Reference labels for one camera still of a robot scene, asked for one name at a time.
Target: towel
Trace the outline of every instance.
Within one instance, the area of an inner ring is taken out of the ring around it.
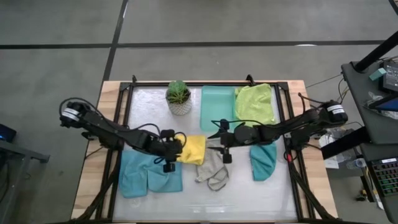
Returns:
[[[185,138],[182,134],[175,136],[179,139],[182,144],[185,142]],[[206,136],[187,136],[187,143],[182,149],[182,153],[177,158],[178,162],[202,165],[205,158],[205,148],[206,148]]]
[[[223,156],[214,149],[206,149],[205,160],[201,166],[197,166],[197,182],[207,180],[211,190],[220,190],[229,181],[228,170],[223,163]]]
[[[268,179],[275,170],[276,144],[251,146],[250,158],[254,181]]]
[[[252,119],[262,124],[274,124],[274,112],[271,106],[271,86],[261,84],[244,86],[235,89],[235,111],[238,119]],[[246,126],[253,126],[253,122],[246,122]]]
[[[153,192],[182,191],[181,163],[175,163],[175,172],[164,173],[165,161],[154,164],[156,158],[135,150],[122,152],[119,189],[123,197],[142,197],[147,195],[148,189]]]
[[[274,112],[271,105],[271,86],[261,84],[245,86],[235,90],[236,117],[240,120],[251,119],[262,124],[274,124]],[[253,126],[254,122],[246,122],[246,126]],[[276,145],[273,142],[267,146],[251,146],[250,159],[253,179],[264,181],[268,179],[276,165]]]

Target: white table surface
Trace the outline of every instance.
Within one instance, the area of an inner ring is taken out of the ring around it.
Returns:
[[[129,115],[129,126],[154,123],[160,129],[174,129],[185,134],[205,134],[200,129],[201,88],[192,87],[192,109],[183,116],[173,115],[165,100],[166,87],[135,87]],[[272,107],[280,121],[275,90]],[[156,133],[155,128],[145,127]],[[183,191],[154,193],[145,197],[124,198],[119,189],[116,196],[114,221],[274,221],[297,220],[292,185],[287,163],[283,159],[285,146],[277,140],[277,163],[274,173],[263,182],[255,182],[249,157],[249,147],[230,149],[233,163],[227,164],[229,182],[220,191],[211,191],[207,183],[196,183],[196,167],[183,164]]]

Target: succulent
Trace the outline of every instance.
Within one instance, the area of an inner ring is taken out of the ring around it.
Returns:
[[[167,93],[167,100],[170,103],[182,104],[190,95],[187,85],[181,81],[172,81],[169,83],[169,89]]]

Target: white pot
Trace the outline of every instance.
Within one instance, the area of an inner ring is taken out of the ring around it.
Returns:
[[[170,111],[175,114],[175,115],[184,115],[186,113],[188,113],[191,108],[192,108],[192,100],[191,100],[191,94],[189,94],[189,98],[187,101],[185,101],[182,104],[178,104],[178,103],[170,103],[167,99],[167,95],[169,94],[169,91],[166,91],[166,101],[167,104],[170,108]]]

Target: wooden table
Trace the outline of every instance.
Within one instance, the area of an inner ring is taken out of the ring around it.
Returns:
[[[287,82],[289,84],[290,98],[294,109],[294,115],[298,116],[302,114],[303,111],[302,102],[300,97],[298,96],[298,93],[301,93],[304,96],[307,95],[303,80],[272,80],[272,81],[259,81],[259,82]],[[99,96],[98,109],[104,114],[105,117],[107,117],[110,120],[113,120],[114,117],[116,100],[118,98],[120,83],[121,81],[104,82],[101,94]],[[126,98],[127,97],[124,97],[122,102],[122,109],[119,118],[120,123],[124,117]],[[284,104],[285,117],[288,118],[289,115],[287,114],[287,105],[284,99],[285,97],[282,95],[282,104]],[[307,101],[306,101],[306,108],[307,109],[310,108],[309,102]],[[311,144],[318,145],[317,141],[313,141],[311,142]],[[100,144],[98,141],[91,141],[88,145],[86,153],[89,154],[98,149],[99,147]],[[308,182],[311,191],[315,194],[316,198],[326,208],[326,210],[334,217],[337,217],[335,202],[333,200],[333,196],[331,193],[328,175],[326,173],[325,164],[322,158],[322,153],[318,149],[315,149],[313,147],[307,147],[306,149],[303,150],[303,158],[305,161],[305,168],[307,171]],[[75,204],[73,206],[72,218],[79,217],[86,210],[87,206],[93,201],[96,194],[100,191],[105,159],[106,159],[106,150],[103,149],[90,156],[90,158],[87,159],[83,164],[80,183],[76,194]],[[304,217],[308,217],[308,210],[305,202],[305,196],[301,190],[299,190],[299,192],[300,192],[300,201],[302,204]],[[103,207],[104,217],[106,216],[108,211],[108,205],[109,205],[108,201],[109,197],[106,197],[105,204]]]

